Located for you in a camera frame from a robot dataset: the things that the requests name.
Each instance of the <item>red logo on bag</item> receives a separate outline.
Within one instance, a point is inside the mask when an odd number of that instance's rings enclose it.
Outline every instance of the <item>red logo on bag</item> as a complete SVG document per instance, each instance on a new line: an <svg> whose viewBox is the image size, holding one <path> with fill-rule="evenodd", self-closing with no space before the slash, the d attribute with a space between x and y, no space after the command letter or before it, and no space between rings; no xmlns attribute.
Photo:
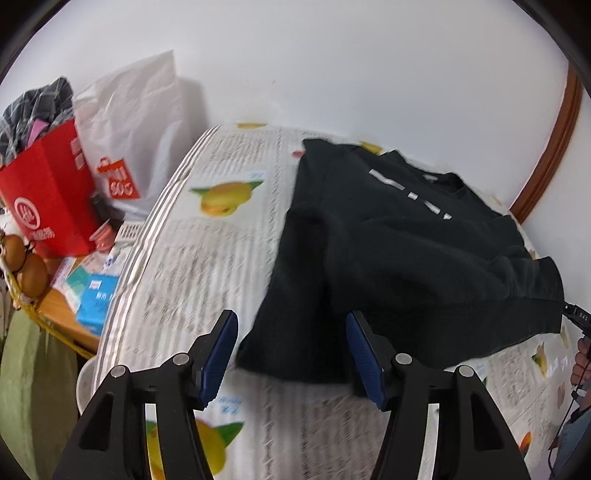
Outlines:
<svg viewBox="0 0 591 480"><path fill-rule="evenodd" d="M125 159L113 163L105 157L100 159L98 171L109 182L109 195L116 200L132 200L140 198L131 174L125 165Z"/></svg>
<svg viewBox="0 0 591 480"><path fill-rule="evenodd" d="M22 224L31 230L37 230L41 225L39 211L33 202L29 199L19 197L14 201L14 210L20 218Z"/></svg>

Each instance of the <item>white wall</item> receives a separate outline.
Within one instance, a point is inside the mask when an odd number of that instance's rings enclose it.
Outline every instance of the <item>white wall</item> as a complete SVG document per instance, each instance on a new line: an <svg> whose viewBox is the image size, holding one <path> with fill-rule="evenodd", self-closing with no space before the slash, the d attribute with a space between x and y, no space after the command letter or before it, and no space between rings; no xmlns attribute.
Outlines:
<svg viewBox="0 0 591 480"><path fill-rule="evenodd" d="M567 68L511 0L72 0L19 56L0 108L170 48L195 137L227 121L318 129L456 170L507 204Z"/></svg>
<svg viewBox="0 0 591 480"><path fill-rule="evenodd" d="M548 189L524 223L542 255L556 261L567 301L591 311L591 98Z"/></svg>

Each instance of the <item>egg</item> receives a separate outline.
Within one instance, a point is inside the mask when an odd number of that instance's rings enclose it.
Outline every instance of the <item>egg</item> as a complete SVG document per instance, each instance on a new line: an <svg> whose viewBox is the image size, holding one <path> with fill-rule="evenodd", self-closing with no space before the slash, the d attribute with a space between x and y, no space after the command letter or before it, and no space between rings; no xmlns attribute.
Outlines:
<svg viewBox="0 0 591 480"><path fill-rule="evenodd" d="M49 283L45 262L33 253L28 253L25 263L17 274L17 283L30 299L39 298Z"/></svg>
<svg viewBox="0 0 591 480"><path fill-rule="evenodd" d="M22 238L18 235L7 235L4 237L4 261L11 272L19 270L23 263L25 263L25 257L27 256L27 250L25 244L22 243Z"/></svg>

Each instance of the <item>plaid shirt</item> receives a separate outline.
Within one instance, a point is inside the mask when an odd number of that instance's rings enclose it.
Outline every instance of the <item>plaid shirt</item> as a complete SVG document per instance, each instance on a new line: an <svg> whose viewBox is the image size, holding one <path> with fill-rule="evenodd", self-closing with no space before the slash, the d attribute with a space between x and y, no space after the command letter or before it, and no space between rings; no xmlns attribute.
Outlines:
<svg viewBox="0 0 591 480"><path fill-rule="evenodd" d="M72 87L63 77L51 85L29 90L0 117L0 164L5 167L25 150L36 119L49 124L39 137L73 117Z"/></svg>

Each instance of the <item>human hand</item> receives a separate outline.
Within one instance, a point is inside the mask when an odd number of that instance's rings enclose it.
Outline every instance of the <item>human hand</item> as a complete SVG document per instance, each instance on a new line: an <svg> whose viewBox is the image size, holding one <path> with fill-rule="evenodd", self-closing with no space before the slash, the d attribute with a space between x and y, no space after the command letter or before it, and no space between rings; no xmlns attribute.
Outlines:
<svg viewBox="0 0 591 480"><path fill-rule="evenodd" d="M573 373L570 376L570 382L573 385L577 385L580 381L582 385L587 380L591 379L591 364L589 364L589 359L587 358L589 345L581 338L577 343L577 347L579 353L574 357L575 364L573 367Z"/></svg>

